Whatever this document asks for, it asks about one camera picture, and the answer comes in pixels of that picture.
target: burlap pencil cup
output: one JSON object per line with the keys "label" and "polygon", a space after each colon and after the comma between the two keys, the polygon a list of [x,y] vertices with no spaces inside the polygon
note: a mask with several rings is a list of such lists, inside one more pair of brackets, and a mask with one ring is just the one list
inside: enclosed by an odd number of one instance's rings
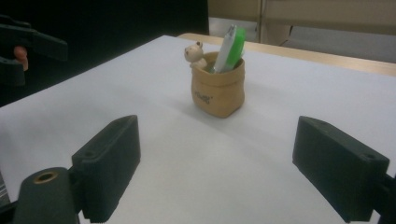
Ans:
{"label": "burlap pencil cup", "polygon": [[208,66],[205,69],[191,69],[192,100],[205,112],[227,118],[245,101],[244,80],[245,62],[240,59],[235,69],[221,74],[210,74],[208,71],[216,61],[218,52],[204,55]]}

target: pen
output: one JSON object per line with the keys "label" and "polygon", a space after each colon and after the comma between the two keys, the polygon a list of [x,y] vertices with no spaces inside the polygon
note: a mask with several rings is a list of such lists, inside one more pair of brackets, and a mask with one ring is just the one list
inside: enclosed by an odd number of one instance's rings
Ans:
{"label": "pen", "polygon": [[233,70],[241,58],[245,38],[246,32],[243,28],[231,25],[227,34],[224,36],[218,58],[211,73],[224,73]]}

